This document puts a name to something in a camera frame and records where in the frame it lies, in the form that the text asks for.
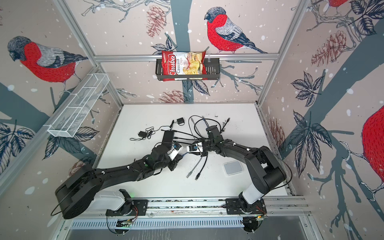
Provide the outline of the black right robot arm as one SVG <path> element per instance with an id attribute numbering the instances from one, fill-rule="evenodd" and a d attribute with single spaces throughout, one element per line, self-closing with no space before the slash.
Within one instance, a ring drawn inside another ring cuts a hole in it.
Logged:
<path id="1" fill-rule="evenodd" d="M 252 183 L 239 195 L 238 206 L 243 212 L 251 212 L 257 201 L 287 179 L 278 158 L 268 147 L 250 148 L 224 139 L 217 126 L 206 128 L 206 132 L 208 139 L 203 143 L 205 151 L 235 159 L 247 166 Z"/>

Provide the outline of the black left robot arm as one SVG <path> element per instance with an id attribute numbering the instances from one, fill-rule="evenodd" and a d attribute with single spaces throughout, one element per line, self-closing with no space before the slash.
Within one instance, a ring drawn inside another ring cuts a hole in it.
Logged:
<path id="1" fill-rule="evenodd" d="M 73 219 L 85 212 L 96 194 L 105 188 L 147 179 L 164 168 L 173 171 L 183 158 L 179 154 L 182 149 L 183 146 L 179 143 L 158 145 L 149 155 L 125 166 L 108 169 L 82 166 L 55 191 L 60 213 L 66 220 Z"/>

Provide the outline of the black network switch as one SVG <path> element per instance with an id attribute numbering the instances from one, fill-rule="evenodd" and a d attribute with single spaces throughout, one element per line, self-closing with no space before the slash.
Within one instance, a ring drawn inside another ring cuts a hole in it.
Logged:
<path id="1" fill-rule="evenodd" d="M 171 145 L 173 143 L 174 134 L 175 132 L 172 130 L 164 131 L 162 145 Z"/>

